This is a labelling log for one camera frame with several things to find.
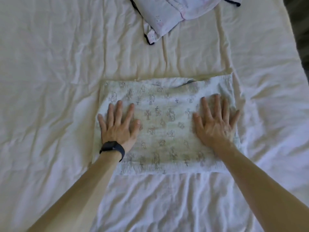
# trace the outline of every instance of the person's left hand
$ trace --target person's left hand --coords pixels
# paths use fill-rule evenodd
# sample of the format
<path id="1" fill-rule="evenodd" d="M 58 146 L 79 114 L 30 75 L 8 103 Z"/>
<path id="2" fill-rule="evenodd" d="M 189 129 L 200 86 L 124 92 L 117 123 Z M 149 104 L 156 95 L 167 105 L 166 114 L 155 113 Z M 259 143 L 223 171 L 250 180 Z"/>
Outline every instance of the person's left hand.
<path id="1" fill-rule="evenodd" d="M 98 114 L 98 122 L 101 128 L 101 139 L 102 144 L 108 141 L 118 142 L 125 150 L 129 152 L 136 142 L 137 135 L 139 133 L 139 128 L 141 121 L 135 120 L 133 123 L 133 129 L 129 131 L 129 125 L 134 112 L 134 104 L 130 104 L 128 109 L 127 117 L 121 123 L 122 119 L 122 101 L 117 102 L 116 115 L 114 118 L 114 105 L 110 104 L 108 106 L 108 118 L 107 125 L 104 122 L 103 116 Z"/>

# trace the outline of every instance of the folded clothing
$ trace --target folded clothing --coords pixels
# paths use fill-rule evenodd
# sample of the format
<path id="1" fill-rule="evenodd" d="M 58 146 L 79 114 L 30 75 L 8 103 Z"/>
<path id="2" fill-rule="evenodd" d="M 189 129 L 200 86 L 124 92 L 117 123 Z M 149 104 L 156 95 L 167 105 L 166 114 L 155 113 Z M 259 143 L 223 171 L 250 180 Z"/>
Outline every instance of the folded clothing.
<path id="1" fill-rule="evenodd" d="M 180 21 L 195 19 L 212 10 L 221 0 L 130 0 L 143 17 L 144 34 L 154 44 Z M 225 0 L 240 6 L 241 0 Z"/>
<path id="2" fill-rule="evenodd" d="M 221 94 L 235 112 L 231 75 L 205 81 L 165 78 L 147 81 L 106 81 L 100 90 L 98 113 L 107 116 L 109 103 L 123 101 L 124 114 L 135 104 L 134 119 L 141 120 L 136 144 L 115 170 L 116 175 L 226 172 L 212 149 L 195 135 L 192 113 L 200 111 L 200 98 Z M 234 143 L 240 148 L 236 132 Z M 95 121 L 93 161 L 102 146 L 98 121 Z"/>

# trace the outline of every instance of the hand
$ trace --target hand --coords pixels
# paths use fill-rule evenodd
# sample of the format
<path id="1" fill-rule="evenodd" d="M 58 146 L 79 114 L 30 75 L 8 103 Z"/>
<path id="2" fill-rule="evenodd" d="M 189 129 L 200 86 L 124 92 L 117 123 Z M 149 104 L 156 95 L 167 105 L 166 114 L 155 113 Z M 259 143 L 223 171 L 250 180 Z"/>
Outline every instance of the hand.
<path id="1" fill-rule="evenodd" d="M 239 110 L 230 119 L 230 107 L 227 99 L 223 100 L 223 110 L 221 112 L 220 95 L 215 95 L 214 116 L 211 115 L 207 100 L 202 98 L 204 112 L 204 122 L 197 114 L 193 114 L 196 133 L 202 143 L 214 150 L 226 141 L 233 142 L 235 128 L 240 117 Z"/>
<path id="2" fill-rule="evenodd" d="M 122 119 L 122 101 L 117 102 L 116 116 L 114 118 L 114 105 L 110 104 L 108 106 L 108 118 L 107 126 L 104 122 L 103 116 L 98 114 L 98 122 L 101 128 L 101 139 L 102 144 L 108 141 L 118 142 L 125 150 L 129 152 L 136 142 L 137 135 L 139 133 L 139 128 L 141 121 L 135 120 L 133 123 L 132 132 L 129 131 L 129 125 L 134 112 L 134 104 L 130 104 L 127 117 L 121 123 Z"/>

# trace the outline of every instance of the black watch strap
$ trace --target black watch strap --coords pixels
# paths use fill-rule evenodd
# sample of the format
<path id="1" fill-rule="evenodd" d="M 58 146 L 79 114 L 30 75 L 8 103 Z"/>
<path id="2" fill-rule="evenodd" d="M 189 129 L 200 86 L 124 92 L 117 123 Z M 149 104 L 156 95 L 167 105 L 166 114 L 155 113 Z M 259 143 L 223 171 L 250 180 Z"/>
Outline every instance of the black watch strap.
<path id="1" fill-rule="evenodd" d="M 119 151 L 121 153 L 121 160 L 120 161 L 122 161 L 122 159 L 123 159 L 123 157 L 125 156 L 125 153 L 126 153 L 124 148 L 122 147 L 122 145 L 120 145 L 116 141 L 104 143 L 101 150 L 100 150 L 100 154 L 103 151 Z"/>

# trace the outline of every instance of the person's left arm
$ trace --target person's left arm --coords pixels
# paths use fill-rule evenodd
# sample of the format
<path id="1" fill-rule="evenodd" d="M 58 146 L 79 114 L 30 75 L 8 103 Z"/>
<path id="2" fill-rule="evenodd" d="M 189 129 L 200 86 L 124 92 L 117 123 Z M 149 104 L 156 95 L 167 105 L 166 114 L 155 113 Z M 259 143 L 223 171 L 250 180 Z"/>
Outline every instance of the person's left arm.
<path id="1" fill-rule="evenodd" d="M 131 104 L 124 122 L 121 123 L 122 101 L 118 101 L 115 116 L 113 104 L 109 105 L 107 123 L 99 114 L 102 143 L 117 141 L 127 153 L 135 144 L 140 128 L 140 121 L 135 120 L 132 132 L 129 131 L 133 112 L 134 104 Z M 118 151 L 102 152 L 98 160 L 28 231 L 89 231 L 121 158 Z"/>

